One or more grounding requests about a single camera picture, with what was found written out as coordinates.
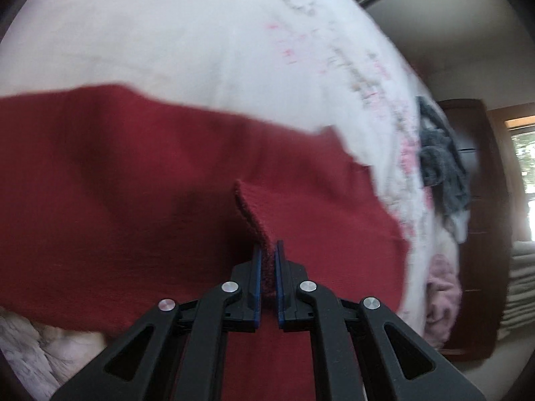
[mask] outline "gray cloth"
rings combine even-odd
[[[432,188],[435,206],[446,217],[466,211],[470,202],[470,181],[457,150],[455,134],[423,97],[418,97],[418,103],[424,186]]]

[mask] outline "bed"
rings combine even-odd
[[[2,40],[0,68],[0,96],[120,83],[305,132],[332,125],[371,166],[376,195],[410,244],[398,315],[424,334],[432,258],[445,254],[458,272],[457,244],[418,163],[416,98],[440,108],[354,0],[28,0]],[[8,312],[0,322],[0,347],[37,400],[105,345],[98,333]],[[58,345],[68,348],[54,355]]]

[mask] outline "ceiling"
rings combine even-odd
[[[423,78],[534,48],[506,0],[379,0],[367,11]]]

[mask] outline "stack of folded towels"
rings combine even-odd
[[[499,338],[535,321],[535,242],[517,241],[509,268],[509,287]]]

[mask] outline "silver rivet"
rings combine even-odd
[[[221,285],[221,289],[225,292],[236,292],[240,286],[236,282],[225,282]]]
[[[299,285],[299,288],[301,288],[304,292],[312,292],[315,291],[318,285],[316,285],[311,280],[305,280],[304,282],[301,282]]]
[[[381,305],[381,302],[375,297],[368,297],[364,299],[362,304],[368,309],[374,310],[374,309],[377,309]]]
[[[176,303],[174,300],[170,298],[164,298],[163,300],[160,300],[158,303],[158,307],[160,310],[163,310],[164,312],[168,312],[170,310],[175,309]]]

